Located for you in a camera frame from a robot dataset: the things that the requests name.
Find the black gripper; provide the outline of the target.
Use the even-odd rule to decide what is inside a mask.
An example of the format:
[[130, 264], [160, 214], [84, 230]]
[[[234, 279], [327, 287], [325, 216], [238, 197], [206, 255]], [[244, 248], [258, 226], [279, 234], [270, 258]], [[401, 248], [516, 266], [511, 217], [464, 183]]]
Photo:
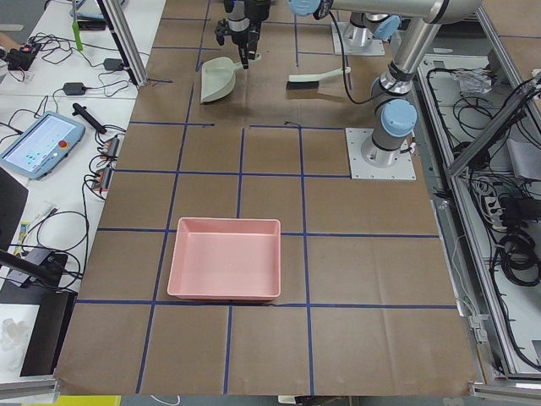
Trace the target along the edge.
[[219, 20], [215, 28], [216, 41], [223, 46], [227, 36], [239, 46], [243, 69], [249, 68], [249, 60], [255, 60], [261, 26], [270, 16], [271, 1], [223, 1], [226, 18]]

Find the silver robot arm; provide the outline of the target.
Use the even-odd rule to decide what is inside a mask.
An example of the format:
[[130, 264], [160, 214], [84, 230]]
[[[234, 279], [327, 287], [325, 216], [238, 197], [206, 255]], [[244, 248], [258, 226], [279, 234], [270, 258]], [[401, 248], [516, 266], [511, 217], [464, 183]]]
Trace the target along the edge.
[[480, 1], [289, 1], [297, 16], [315, 19], [331, 17], [334, 10], [350, 11], [363, 17], [385, 14], [389, 19], [408, 17], [411, 21], [398, 51], [386, 71], [375, 80], [370, 102], [374, 103], [375, 126], [363, 143], [363, 155], [370, 163], [380, 158], [395, 161], [402, 142], [412, 133], [418, 119], [406, 95], [413, 87], [413, 76], [433, 39], [443, 25], [454, 24], [477, 11]]
[[[272, 1], [225, 1], [226, 18], [217, 22], [216, 42], [223, 45], [229, 37], [238, 47], [240, 68], [247, 69], [256, 59], [262, 23], [270, 16]], [[323, 19], [330, 13], [331, 1], [290, 1], [292, 12]], [[394, 14], [352, 12], [347, 22], [331, 26], [334, 53], [341, 55], [382, 56], [383, 43], [389, 41], [401, 25]]]

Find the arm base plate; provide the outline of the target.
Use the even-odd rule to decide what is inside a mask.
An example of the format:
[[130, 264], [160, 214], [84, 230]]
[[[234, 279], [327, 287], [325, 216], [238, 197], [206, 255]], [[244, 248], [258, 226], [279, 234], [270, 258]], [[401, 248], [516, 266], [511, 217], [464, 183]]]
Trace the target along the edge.
[[373, 129], [346, 128], [347, 155], [353, 180], [415, 181], [407, 141], [396, 151], [383, 151], [372, 140]]
[[382, 40], [374, 39], [372, 32], [364, 27], [357, 27], [351, 23], [338, 22], [339, 32], [331, 24], [334, 53], [340, 55], [357, 55], [379, 57], [385, 55]]

